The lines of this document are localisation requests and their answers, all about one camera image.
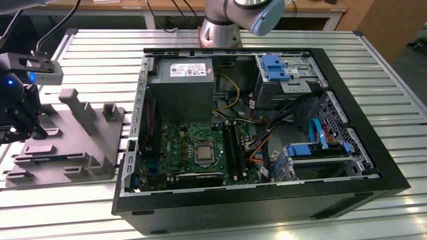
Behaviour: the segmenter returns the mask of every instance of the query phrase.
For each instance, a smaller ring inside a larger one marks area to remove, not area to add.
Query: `cpu socket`
[[[206,168],[214,163],[214,146],[212,141],[197,141],[193,144],[193,162],[200,167]]]

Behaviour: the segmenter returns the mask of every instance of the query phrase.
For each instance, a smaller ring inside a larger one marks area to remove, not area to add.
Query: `black power cord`
[[[152,15],[152,19],[153,19],[153,23],[157,25],[157,27],[166,33],[172,34],[174,33],[176,31],[174,30],[166,30],[161,25],[160,23],[157,22],[157,19],[156,19],[156,16],[154,16],[154,12],[153,12],[153,9],[152,9],[152,6],[149,4],[149,1],[145,0],[145,4],[146,4],[146,7],[149,9],[149,12],[150,12],[150,15]]]
[[[265,126],[264,132],[262,134],[253,140],[250,141],[250,143],[248,144],[248,146],[252,146],[253,144],[256,144],[258,141],[261,141],[269,134],[270,131],[273,130],[273,128],[276,127],[277,123],[281,121],[281,119],[284,119],[285,117],[288,117],[294,109],[297,108],[297,106],[309,98],[313,97],[318,97],[321,96],[324,93],[322,90],[317,90],[312,93],[300,95],[290,103],[288,103],[278,111],[277,113],[273,115],[273,117],[269,120],[269,123]]]
[[[181,17],[185,19],[185,22],[186,22],[186,26],[188,26],[188,28],[190,29],[190,28],[192,28],[192,25],[189,24],[189,21],[188,21],[188,19],[186,19],[185,15],[184,15],[184,13],[182,13],[182,11],[181,11],[181,9],[180,9],[178,5],[176,4],[176,1],[174,1],[174,0],[170,0],[170,1],[172,1],[173,5],[174,5],[174,7],[176,7],[176,9],[177,9],[177,11],[178,11],[178,13],[180,13]]]
[[[8,38],[9,38],[10,34],[12,34],[12,30],[13,30],[16,24],[18,23],[18,19],[20,19],[21,15],[22,15],[22,12],[24,12],[24,10],[20,10],[20,11],[16,12],[12,21],[6,26],[6,29],[5,29],[4,34],[2,34],[2,37],[0,38],[0,49],[1,49],[2,45],[5,44]]]
[[[192,8],[192,6],[189,5],[189,3],[186,2],[186,0],[182,0],[182,1],[184,1],[184,3],[186,4],[189,10],[192,11],[192,14],[193,14],[193,16],[194,16],[194,18],[196,18],[196,20],[197,20],[198,26],[201,27],[201,22],[200,22],[200,19],[198,19],[198,17],[197,17],[196,11],[193,10],[193,8]]]
[[[52,30],[48,31],[48,33],[37,41],[37,44],[34,46],[34,54],[36,55],[41,54],[41,45],[42,45],[42,43],[48,40],[49,37],[52,37],[52,35],[57,32],[57,30],[61,28],[61,26],[66,23],[66,21],[73,16],[73,14],[77,11],[77,8],[80,6],[80,2],[81,2],[81,0],[76,0],[74,5],[73,5],[69,13],[64,17],[64,19],[58,22],[58,24],[52,28]]]
[[[225,104],[226,104],[226,106],[229,105],[229,98],[228,98],[228,97],[225,98]],[[233,114],[236,115],[236,117],[240,118],[240,115],[238,115],[238,113],[237,113],[237,111],[234,110],[233,107],[234,107],[234,106],[230,106],[230,107],[229,107],[229,110],[233,112]]]
[[[292,4],[293,4],[293,13],[292,13],[292,18],[296,18],[296,13],[297,13],[297,7],[296,7],[296,3],[294,3],[294,1],[293,0],[290,0],[292,1]]]

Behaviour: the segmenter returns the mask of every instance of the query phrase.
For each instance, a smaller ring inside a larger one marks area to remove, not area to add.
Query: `ram slot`
[[[234,159],[234,168],[238,173],[238,177],[245,177],[246,176],[246,167],[245,167],[245,159],[242,155],[242,146],[240,142],[240,135],[238,135],[238,130],[237,130],[237,124],[233,122],[230,126],[230,134],[232,134],[232,139],[233,139],[233,159]]]
[[[224,150],[226,156],[228,178],[237,180],[246,176],[245,160],[236,123],[222,124]]]
[[[233,138],[230,125],[226,122],[221,124],[221,136],[224,143],[222,147],[226,157],[228,178],[229,180],[237,180]]]

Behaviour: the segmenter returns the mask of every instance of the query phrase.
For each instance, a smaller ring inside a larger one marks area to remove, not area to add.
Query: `slotted aluminum table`
[[[424,238],[427,234],[427,111],[412,91],[362,36],[352,32],[273,31],[265,37],[241,32],[244,47],[322,48],[354,96],[411,189],[378,199],[336,219],[185,232],[172,239],[393,239]],[[130,122],[134,89],[144,48],[197,47],[197,33],[181,30],[78,30],[64,36],[53,58],[65,74],[61,86],[45,86],[42,103],[57,110],[62,88],[78,91],[93,108],[117,103]],[[122,126],[122,136],[129,126]],[[12,156],[22,143],[0,147],[0,187]],[[116,178],[0,192],[0,239],[134,239],[142,238],[129,224],[110,215]]]

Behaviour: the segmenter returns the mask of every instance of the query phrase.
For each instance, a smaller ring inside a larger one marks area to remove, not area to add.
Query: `red wire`
[[[326,128],[325,128],[324,126],[322,126],[321,128],[322,128],[322,131],[324,131],[326,140],[328,140],[329,142],[333,142],[333,139],[332,139],[332,137],[330,137],[330,134],[329,134]]]
[[[145,148],[145,145],[146,145],[146,142],[148,142],[148,138],[149,138],[149,133],[152,132],[152,123],[149,121],[149,103],[148,103],[148,100],[145,101],[146,103],[146,125],[148,125],[148,133],[146,133],[146,137],[145,137],[145,141],[144,141],[144,144],[140,148],[140,153],[142,154],[142,150]]]

